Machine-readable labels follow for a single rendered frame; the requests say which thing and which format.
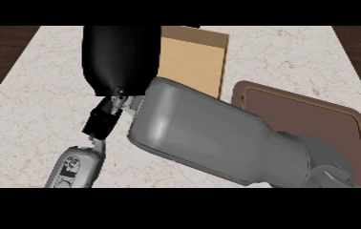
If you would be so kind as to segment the brown tray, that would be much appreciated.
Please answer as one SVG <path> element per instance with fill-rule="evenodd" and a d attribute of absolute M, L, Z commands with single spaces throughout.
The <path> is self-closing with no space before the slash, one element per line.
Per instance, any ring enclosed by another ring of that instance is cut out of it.
<path fill-rule="evenodd" d="M 260 116 L 275 131 L 327 142 L 346 156 L 361 187 L 361 114 L 354 109 L 250 81 L 234 85 L 231 104 Z"/>

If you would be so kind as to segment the cardboard box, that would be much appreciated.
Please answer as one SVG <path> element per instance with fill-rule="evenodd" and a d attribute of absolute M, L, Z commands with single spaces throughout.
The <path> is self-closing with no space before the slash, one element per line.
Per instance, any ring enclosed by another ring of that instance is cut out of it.
<path fill-rule="evenodd" d="M 185 26 L 163 26 L 158 76 L 219 98 L 229 35 Z"/>

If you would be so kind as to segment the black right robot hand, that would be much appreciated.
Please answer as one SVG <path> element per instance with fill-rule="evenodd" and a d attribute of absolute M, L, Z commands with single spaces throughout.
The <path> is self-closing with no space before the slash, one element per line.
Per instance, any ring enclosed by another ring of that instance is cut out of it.
<path fill-rule="evenodd" d="M 96 96 L 144 95 L 157 76 L 160 26 L 84 26 L 83 76 Z"/>

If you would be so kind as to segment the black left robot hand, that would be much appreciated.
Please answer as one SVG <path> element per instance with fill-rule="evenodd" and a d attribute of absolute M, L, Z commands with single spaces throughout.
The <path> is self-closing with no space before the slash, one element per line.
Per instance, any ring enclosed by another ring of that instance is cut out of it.
<path fill-rule="evenodd" d="M 107 96 L 96 108 L 90 112 L 90 116 L 83 128 L 83 132 L 93 136 L 98 140 L 107 139 L 114 126 L 117 124 L 123 110 L 118 110 L 115 114 L 111 113 L 112 102 L 111 97 Z"/>

